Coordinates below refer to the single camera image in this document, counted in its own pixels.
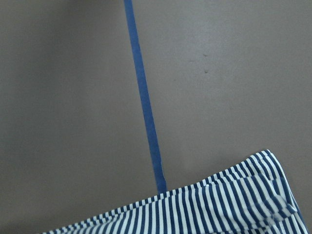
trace blue tape strip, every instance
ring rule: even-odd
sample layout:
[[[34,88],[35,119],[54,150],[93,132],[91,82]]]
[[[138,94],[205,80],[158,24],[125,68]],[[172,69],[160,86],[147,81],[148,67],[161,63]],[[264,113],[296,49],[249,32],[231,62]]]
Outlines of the blue tape strip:
[[[153,163],[153,169],[157,184],[158,193],[164,193],[167,191],[166,180],[162,172],[161,166],[161,157],[160,151],[158,146],[158,140],[155,130],[154,118],[150,103],[150,97],[148,94],[147,83],[145,78],[144,72],[144,65],[142,60],[141,49],[138,41],[137,35],[137,27],[135,16],[133,12],[132,0],[124,0],[125,10],[126,10],[126,17],[129,29],[129,36],[131,41],[133,59],[136,68],[136,78],[138,89],[140,92],[141,104],[143,109],[144,121],[145,121],[145,128],[148,138],[148,143],[150,146],[151,158]]]

